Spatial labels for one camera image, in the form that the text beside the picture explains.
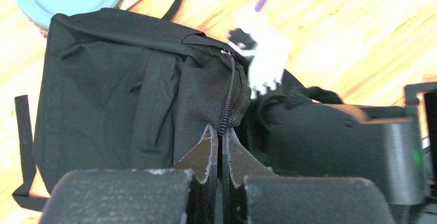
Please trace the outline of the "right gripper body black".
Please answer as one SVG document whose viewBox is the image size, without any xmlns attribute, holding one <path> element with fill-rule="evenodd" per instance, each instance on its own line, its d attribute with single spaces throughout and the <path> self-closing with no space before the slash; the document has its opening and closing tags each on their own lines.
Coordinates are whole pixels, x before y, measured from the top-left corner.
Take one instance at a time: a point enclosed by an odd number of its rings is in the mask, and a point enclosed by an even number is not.
<svg viewBox="0 0 437 224">
<path fill-rule="evenodd" d="M 360 177 L 386 187 L 384 107 L 281 101 L 246 113 L 250 151 L 281 176 Z"/>
</svg>

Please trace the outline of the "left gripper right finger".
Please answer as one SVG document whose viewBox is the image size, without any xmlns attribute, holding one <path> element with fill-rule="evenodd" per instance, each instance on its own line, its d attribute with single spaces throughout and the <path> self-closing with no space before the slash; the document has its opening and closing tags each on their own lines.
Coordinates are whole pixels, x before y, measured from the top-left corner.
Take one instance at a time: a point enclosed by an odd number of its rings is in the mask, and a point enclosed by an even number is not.
<svg viewBox="0 0 437 224">
<path fill-rule="evenodd" d="M 224 223 L 394 223 L 363 178 L 281 177 L 228 129 L 222 141 Z"/>
</svg>

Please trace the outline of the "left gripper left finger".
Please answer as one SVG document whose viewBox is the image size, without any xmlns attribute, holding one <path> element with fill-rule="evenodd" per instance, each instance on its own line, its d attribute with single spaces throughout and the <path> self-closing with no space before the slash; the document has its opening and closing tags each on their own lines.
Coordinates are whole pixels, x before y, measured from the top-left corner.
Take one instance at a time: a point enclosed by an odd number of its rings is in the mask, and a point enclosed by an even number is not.
<svg viewBox="0 0 437 224">
<path fill-rule="evenodd" d="M 214 223 L 216 131 L 172 168 L 75 170 L 55 186 L 40 223 Z"/>
</svg>

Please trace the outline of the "black student backpack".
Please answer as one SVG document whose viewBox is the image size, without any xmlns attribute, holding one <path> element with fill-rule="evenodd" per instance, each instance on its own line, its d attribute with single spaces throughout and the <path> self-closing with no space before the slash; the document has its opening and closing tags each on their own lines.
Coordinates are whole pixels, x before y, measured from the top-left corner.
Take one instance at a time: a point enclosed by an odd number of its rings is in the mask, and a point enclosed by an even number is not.
<svg viewBox="0 0 437 224">
<path fill-rule="evenodd" d="M 36 173 L 51 191 L 77 169 L 169 168 L 200 140 L 237 127 L 249 107 L 247 63 L 203 32 L 162 18 L 94 7 L 49 17 L 36 125 L 15 98 L 23 184 L 16 203 L 41 211 Z"/>
</svg>

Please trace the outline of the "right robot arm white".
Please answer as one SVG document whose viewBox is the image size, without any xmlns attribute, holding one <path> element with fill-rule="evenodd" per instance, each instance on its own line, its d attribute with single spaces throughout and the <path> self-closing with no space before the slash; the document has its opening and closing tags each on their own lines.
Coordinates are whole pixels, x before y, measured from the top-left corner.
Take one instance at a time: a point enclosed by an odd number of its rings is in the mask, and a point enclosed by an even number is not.
<svg viewBox="0 0 437 224">
<path fill-rule="evenodd" d="M 335 92 L 292 85 L 254 100 L 245 127 L 248 150 L 278 175 L 371 180 L 397 223 L 416 223 L 425 208 L 422 145 L 402 107 L 346 105 Z"/>
</svg>

